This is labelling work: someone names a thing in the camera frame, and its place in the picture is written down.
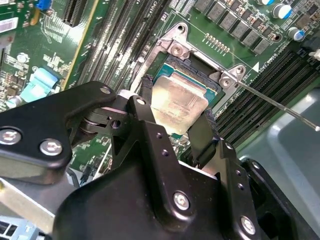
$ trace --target ram slot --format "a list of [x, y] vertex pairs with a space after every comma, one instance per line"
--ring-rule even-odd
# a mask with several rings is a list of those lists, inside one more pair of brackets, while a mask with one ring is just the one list
[[112, 33], [115, 30], [116, 22], [120, 18], [121, 12], [125, 7], [127, 1], [113, 0], [107, 11], [107, 16], [104, 18], [102, 23], [101, 31], [97, 37], [96, 43], [93, 44], [93, 48], [88, 56], [88, 60], [83, 68], [79, 79], [79, 85], [92, 81], [97, 73], [97, 67], [99, 60], [103, 55], [103, 49], [109, 42]]

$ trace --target metal rod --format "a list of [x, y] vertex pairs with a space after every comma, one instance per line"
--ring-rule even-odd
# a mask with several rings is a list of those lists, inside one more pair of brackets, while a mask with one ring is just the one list
[[308, 119], [301, 116], [296, 111], [293, 111], [291, 108], [288, 108], [286, 106], [283, 106], [282, 104], [276, 102], [275, 100], [272, 100], [270, 97], [267, 97], [266, 95], [262, 94], [261, 92], [253, 89], [252, 87], [246, 85], [245, 83], [239, 81], [235, 76], [230, 74], [228, 71], [224, 71], [224, 73], [234, 80], [238, 85], [243, 87], [244, 89], [248, 90], [249, 92], [257, 95], [258, 97], [262, 98], [263, 100], [267, 101], [268, 103], [272, 104], [273, 106], [277, 107], [278, 109], [284, 111], [287, 114], [290, 114], [291, 116], [295, 117], [296, 119], [300, 120], [304, 124], [308, 125], [309, 127], [313, 128], [316, 132], [320, 131], [320, 126], [315, 125], [313, 122], [309, 121]]

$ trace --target processor chip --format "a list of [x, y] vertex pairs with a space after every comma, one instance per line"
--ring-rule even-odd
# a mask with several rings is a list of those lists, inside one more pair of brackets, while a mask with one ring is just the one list
[[151, 109], [169, 135], [183, 135], [208, 107], [207, 90], [176, 72], [161, 75], [153, 85]]

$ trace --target printed label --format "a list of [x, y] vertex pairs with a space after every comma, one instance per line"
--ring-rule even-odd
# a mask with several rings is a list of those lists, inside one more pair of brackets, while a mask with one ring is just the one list
[[9, 0], [0, 0], [0, 5], [9, 4]]
[[18, 26], [18, 17], [0, 21], [0, 33], [16, 29]]

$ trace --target capacitor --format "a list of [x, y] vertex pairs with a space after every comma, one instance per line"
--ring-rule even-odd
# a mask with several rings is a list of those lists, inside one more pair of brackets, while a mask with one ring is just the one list
[[275, 0], [256, 0], [259, 5], [271, 5]]
[[279, 3], [279, 4], [275, 5], [272, 10], [272, 15], [276, 19], [287, 19], [290, 17], [291, 13], [292, 13], [291, 6], [283, 4], [283, 3]]
[[296, 42], [300, 42], [305, 38], [305, 33], [304, 31], [298, 29], [297, 27], [293, 26], [290, 27], [288, 32], [287, 32], [289, 38]]
[[5, 104], [8, 106], [8, 108], [13, 109], [16, 107], [21, 106], [24, 103], [23, 99], [16, 95], [11, 97], [8, 101], [5, 102]]

